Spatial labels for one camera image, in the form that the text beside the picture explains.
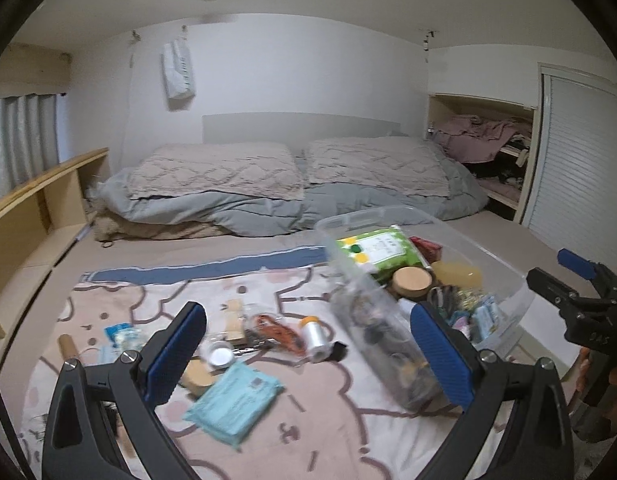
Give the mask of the person right hand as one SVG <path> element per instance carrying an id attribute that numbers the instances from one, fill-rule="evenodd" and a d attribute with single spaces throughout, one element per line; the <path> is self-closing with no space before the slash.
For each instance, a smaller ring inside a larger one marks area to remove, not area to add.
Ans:
<path id="1" fill-rule="evenodd" d="M 579 352 L 581 365 L 579 366 L 579 375 L 576 379 L 576 391 L 579 393 L 586 389 L 589 370 L 593 366 L 593 358 L 590 355 L 591 351 L 588 348 L 581 348 Z M 617 386 L 617 367 L 614 367 L 608 374 L 608 380 L 610 385 Z"/>

